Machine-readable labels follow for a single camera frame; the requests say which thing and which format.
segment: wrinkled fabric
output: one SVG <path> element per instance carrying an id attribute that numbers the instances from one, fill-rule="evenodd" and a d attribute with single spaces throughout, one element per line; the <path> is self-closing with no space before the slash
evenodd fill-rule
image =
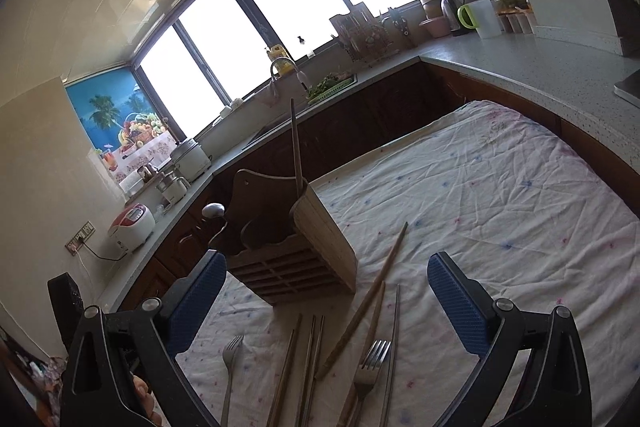
<path id="1" fill-rule="evenodd" d="M 640 223 L 562 140 L 514 110 L 472 102 L 312 183 L 358 258 L 355 296 L 272 308 L 228 275 L 191 348 L 177 357 L 220 418 L 227 382 L 222 350 L 237 334 L 230 427 L 266 424 L 298 312 L 303 324 L 280 425 L 293 425 L 312 314 L 324 315 L 322 357 L 332 349 L 392 247 L 409 228 L 386 277 L 376 333 L 390 339 L 401 284 L 400 340 L 388 425 L 430 426 L 478 357 L 468 354 L 429 288 L 426 264 L 447 251 L 494 297 L 523 311 L 562 303 L 586 356 L 594 425 L 612 416 L 640 377 Z M 335 426 L 369 326 L 316 385 L 310 424 Z M 486 425 L 501 419 L 526 363 L 521 352 Z M 364 404 L 377 427 L 386 365 Z"/>

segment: fork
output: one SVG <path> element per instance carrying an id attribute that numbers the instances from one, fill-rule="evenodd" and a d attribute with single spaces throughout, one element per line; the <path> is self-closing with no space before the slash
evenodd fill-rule
<path id="1" fill-rule="evenodd" d="M 229 402 L 231 401 L 231 380 L 233 378 L 233 365 L 234 359 L 236 357 L 236 353 L 238 352 L 238 347 L 242 343 L 242 338 L 244 335 L 238 335 L 234 337 L 234 339 L 226 344 L 225 349 L 222 351 L 222 360 L 226 365 L 226 372 L 229 375 L 228 382 L 226 383 L 226 393 L 225 393 L 225 404 L 222 406 L 222 421 L 220 422 L 221 427 L 226 427 L 226 423 L 229 419 Z"/>
<path id="2" fill-rule="evenodd" d="M 386 354 L 391 346 L 390 341 L 375 341 L 371 344 L 371 348 L 367 352 L 367 356 L 360 367 L 357 368 L 353 377 L 353 386 L 356 388 L 358 395 L 358 403 L 351 416 L 349 427 L 356 427 L 360 421 L 360 413 L 362 412 L 362 404 L 365 397 L 373 389 L 376 384 L 380 368 L 385 361 Z"/>

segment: wooden box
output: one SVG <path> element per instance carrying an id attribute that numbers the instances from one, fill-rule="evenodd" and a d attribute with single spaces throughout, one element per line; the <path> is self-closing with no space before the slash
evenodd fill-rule
<path id="1" fill-rule="evenodd" d="M 356 257 L 306 182 L 240 170 L 226 224 L 209 248 L 228 271 L 271 305 L 355 292 Z"/>

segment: blue gripper pad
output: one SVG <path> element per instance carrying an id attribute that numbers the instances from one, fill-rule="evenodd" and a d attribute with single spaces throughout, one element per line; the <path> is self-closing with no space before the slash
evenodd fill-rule
<path id="1" fill-rule="evenodd" d="M 499 325 L 494 300 L 473 279 L 468 279 L 446 252 L 429 258 L 427 279 L 465 349 L 484 357 Z"/>
<path id="2" fill-rule="evenodd" d="M 169 356 L 174 357 L 189 349 L 213 301 L 220 293 L 225 278 L 225 256 L 215 252 L 168 319 L 168 334 L 164 345 Z"/>

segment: speckled countertop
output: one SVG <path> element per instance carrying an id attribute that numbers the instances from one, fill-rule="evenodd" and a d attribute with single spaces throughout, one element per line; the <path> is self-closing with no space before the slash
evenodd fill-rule
<path id="1" fill-rule="evenodd" d="M 619 57 L 533 35 L 482 40 L 476 34 L 468 34 L 425 42 L 358 73 L 355 84 L 301 112 L 298 121 L 420 61 L 468 74 L 528 98 L 599 140 L 640 173 L 640 108 L 613 93 L 613 84 L 640 69 L 640 58 Z M 277 127 L 250 146 L 250 138 L 242 140 L 216 158 L 187 195 L 159 220 L 146 243 L 118 263 L 96 304 L 105 312 L 117 309 L 148 260 L 213 176 L 287 127 L 288 123 Z"/>

